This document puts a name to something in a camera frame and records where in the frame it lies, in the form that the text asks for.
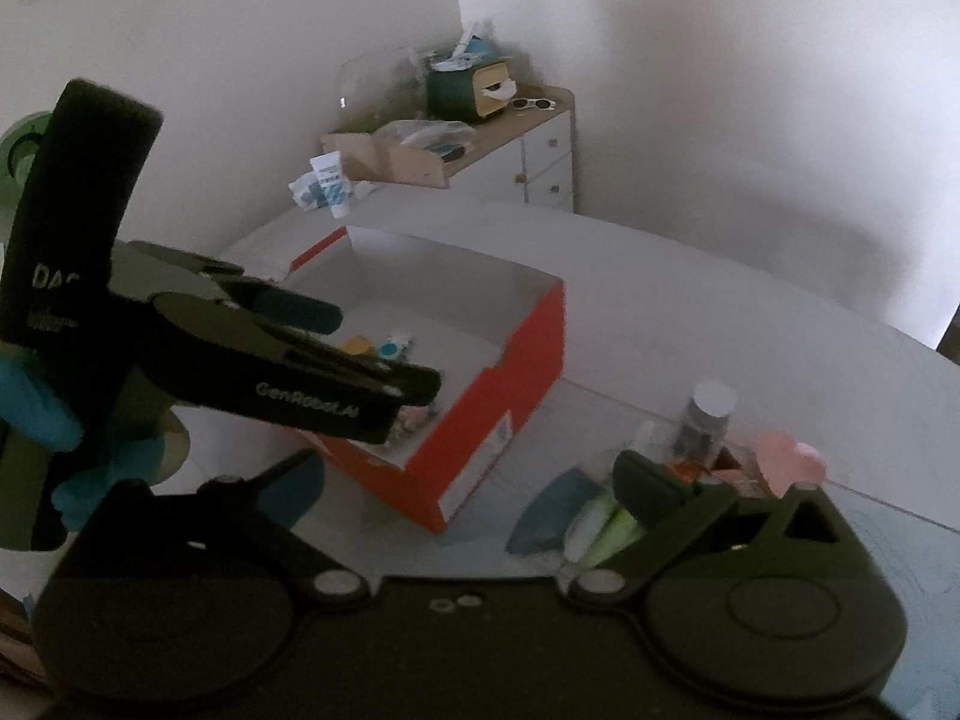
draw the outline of cream tube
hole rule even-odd
[[[321,154],[310,160],[314,175],[320,182],[320,190],[334,218],[345,217],[350,212],[350,182],[340,164],[339,151]]]

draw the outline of white table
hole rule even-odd
[[[330,469],[323,499],[296,532],[335,559],[368,575],[532,573],[503,553],[525,501],[589,453],[627,442],[644,412],[675,418],[704,377],[738,391],[735,439],[785,429],[824,453],[833,480],[960,528],[960,368],[898,331],[747,266],[577,215],[390,187],[346,220],[562,276],[568,343],[565,381],[441,538]],[[339,224],[325,211],[293,209],[227,255],[279,276]],[[167,491],[220,473],[253,475],[299,446],[287,432],[235,416],[181,417],[191,458]],[[922,646],[908,650],[886,697],[901,712],[932,707],[917,720],[954,717],[960,695],[950,686],[960,679],[933,664],[949,663],[960,638],[940,625],[960,617],[950,594],[960,584],[960,536],[843,490],[832,494],[913,603],[911,637]],[[920,543],[933,546],[923,552]]]

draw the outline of sunglasses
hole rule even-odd
[[[516,100],[513,100],[511,104],[518,111],[523,111],[527,108],[539,108],[541,111],[552,111],[557,108],[557,103],[555,100],[545,100],[544,98],[539,98],[538,100],[517,98]]]

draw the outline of red box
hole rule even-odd
[[[284,288],[336,303],[326,343],[394,332],[443,371],[440,413],[392,450],[304,433],[383,501],[442,532],[563,370],[563,281],[420,238],[343,227],[296,257]]]

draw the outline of gloved hand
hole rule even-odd
[[[43,380],[32,353],[0,349],[0,419],[53,452],[80,445],[83,425]],[[163,458],[162,437],[131,436],[109,424],[97,448],[97,464],[58,485],[51,496],[68,531],[83,528],[110,488],[121,479],[151,484]]]

